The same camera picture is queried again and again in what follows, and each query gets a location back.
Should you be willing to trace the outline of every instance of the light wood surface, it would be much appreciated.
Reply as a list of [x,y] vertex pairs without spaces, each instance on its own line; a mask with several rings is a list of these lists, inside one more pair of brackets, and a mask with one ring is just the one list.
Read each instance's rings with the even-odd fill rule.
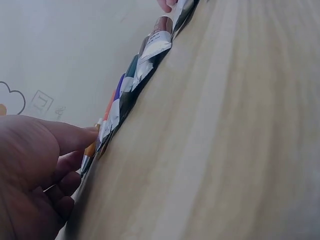
[[320,1],[201,0],[64,239],[319,239],[319,79]]

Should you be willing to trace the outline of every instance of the brown paint tube label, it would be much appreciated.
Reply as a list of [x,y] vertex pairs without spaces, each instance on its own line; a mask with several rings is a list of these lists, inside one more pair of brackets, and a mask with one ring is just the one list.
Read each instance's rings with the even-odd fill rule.
[[143,62],[171,48],[173,24],[168,16],[158,18],[141,56]]

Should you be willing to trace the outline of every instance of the paint tube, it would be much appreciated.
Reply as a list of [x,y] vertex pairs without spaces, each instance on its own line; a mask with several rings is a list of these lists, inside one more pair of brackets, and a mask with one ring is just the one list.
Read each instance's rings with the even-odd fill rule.
[[133,78],[132,91],[139,85],[139,83],[141,83],[143,79],[146,78],[151,70],[154,69],[155,59],[153,57],[149,58],[146,61],[142,61],[142,54],[144,53],[149,37],[150,34],[146,38],[144,38],[140,47],[136,70]]
[[158,18],[141,56],[145,62],[172,47],[172,39],[185,22],[195,0],[179,0],[172,7],[172,12]]
[[121,76],[118,86],[115,90],[113,103],[109,112],[108,120],[110,121],[111,131],[114,130],[120,122],[120,90],[125,78],[125,73]]
[[128,69],[126,70],[126,73],[125,73],[124,79],[123,79],[123,83],[120,88],[120,97],[124,93],[132,92],[133,84],[135,81],[134,80],[135,72],[136,72],[137,64],[138,64],[138,57],[139,57],[139,54],[137,54],[133,57]]
[[176,34],[185,20],[187,19],[190,11],[195,5],[195,0],[179,0],[174,6],[173,11],[173,33]]
[[112,103],[114,102],[115,94],[116,94],[116,90],[113,91],[111,99],[110,99],[110,101],[108,103],[108,106],[106,107],[105,114],[104,114],[104,117],[103,117],[103,122],[102,122],[102,125],[100,127],[100,131],[99,131],[99,135],[98,135],[98,139],[100,141],[100,144],[98,144],[98,145],[101,145],[103,143],[103,139],[108,134],[110,134],[110,131],[111,131],[111,127],[110,126],[111,125],[110,125],[110,121],[109,121],[108,118],[109,118],[109,112],[110,112]]
[[168,14],[163,15],[156,21],[153,31],[145,45],[141,61],[145,62],[154,56],[171,48],[171,36],[173,33],[173,21]]

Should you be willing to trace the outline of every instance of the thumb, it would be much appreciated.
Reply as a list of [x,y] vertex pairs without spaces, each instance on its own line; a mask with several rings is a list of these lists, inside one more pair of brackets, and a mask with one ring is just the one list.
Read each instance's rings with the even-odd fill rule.
[[0,117],[0,165],[3,176],[33,190],[50,177],[58,158],[84,150],[98,131],[27,116]]
[[55,137],[60,148],[60,156],[83,150],[98,137],[96,127],[80,128],[63,122],[44,120],[40,120],[40,123]]

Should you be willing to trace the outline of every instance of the white wall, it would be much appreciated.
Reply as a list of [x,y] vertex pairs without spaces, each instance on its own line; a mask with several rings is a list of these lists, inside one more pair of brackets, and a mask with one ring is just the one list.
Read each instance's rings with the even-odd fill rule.
[[[25,115],[92,126],[161,14],[156,0],[2,0],[0,82]],[[31,103],[38,90],[53,101]]]

